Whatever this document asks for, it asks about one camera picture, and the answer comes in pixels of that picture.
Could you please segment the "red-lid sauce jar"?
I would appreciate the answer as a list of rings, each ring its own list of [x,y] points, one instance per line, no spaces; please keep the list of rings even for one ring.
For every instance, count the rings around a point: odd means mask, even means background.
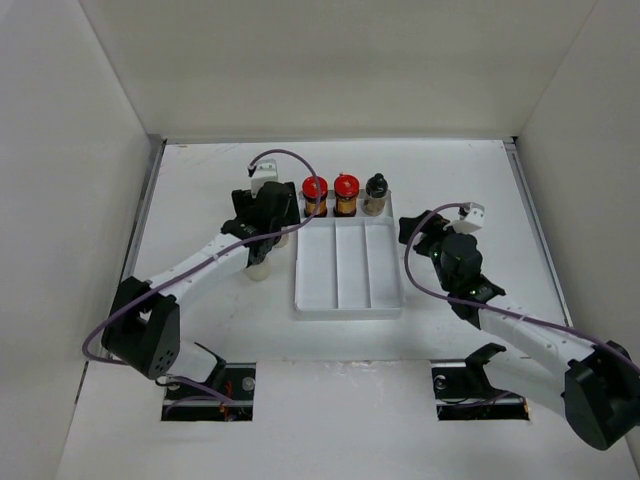
[[[312,214],[320,218],[327,216],[328,183],[323,177],[307,177],[302,183],[302,195],[306,217]]]
[[[355,216],[359,192],[359,180],[351,174],[340,173],[334,180],[334,215],[336,217]]]

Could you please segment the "black-top white powder grinder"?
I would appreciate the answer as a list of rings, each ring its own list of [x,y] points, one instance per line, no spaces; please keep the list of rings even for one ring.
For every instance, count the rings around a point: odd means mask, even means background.
[[[265,258],[261,263],[251,265],[244,271],[245,275],[254,282],[266,280],[271,274],[271,263],[269,258]]]

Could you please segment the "black-top brown chunk grinder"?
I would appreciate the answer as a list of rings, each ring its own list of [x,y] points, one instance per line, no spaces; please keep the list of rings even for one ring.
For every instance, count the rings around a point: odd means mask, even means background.
[[[377,216],[382,213],[388,194],[388,182],[382,173],[376,173],[370,177],[365,185],[363,199],[363,212],[369,216]]]

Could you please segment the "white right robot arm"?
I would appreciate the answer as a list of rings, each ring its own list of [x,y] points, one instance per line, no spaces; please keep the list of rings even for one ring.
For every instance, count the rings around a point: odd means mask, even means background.
[[[469,355],[464,384],[483,396],[493,389],[518,394],[567,421],[587,445],[609,449],[639,425],[639,368],[619,344],[533,317],[482,272],[475,232],[483,206],[457,203],[458,219],[438,209],[399,221],[407,254],[431,260],[454,314],[499,338]]]

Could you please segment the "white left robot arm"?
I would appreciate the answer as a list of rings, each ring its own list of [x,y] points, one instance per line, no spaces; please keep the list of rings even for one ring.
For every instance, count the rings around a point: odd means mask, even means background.
[[[223,360],[182,338],[181,314],[236,273],[266,277],[264,263],[281,231],[300,223],[292,182],[267,181],[256,194],[234,190],[232,201],[236,217],[200,251],[149,280],[131,276],[121,282],[111,308],[117,317],[101,336],[107,352],[147,379],[187,378],[206,399],[223,390]]]

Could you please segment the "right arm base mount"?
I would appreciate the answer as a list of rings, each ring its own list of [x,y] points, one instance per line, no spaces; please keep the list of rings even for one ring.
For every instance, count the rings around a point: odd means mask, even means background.
[[[485,367],[506,351],[489,343],[464,359],[438,360],[431,365],[436,415],[440,421],[528,421],[524,397],[494,388]]]

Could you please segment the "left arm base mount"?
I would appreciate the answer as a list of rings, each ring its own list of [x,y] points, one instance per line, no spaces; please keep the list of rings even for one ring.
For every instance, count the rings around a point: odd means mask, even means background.
[[[198,343],[185,343],[164,389],[164,422],[249,422],[253,419],[257,365],[229,363]]]

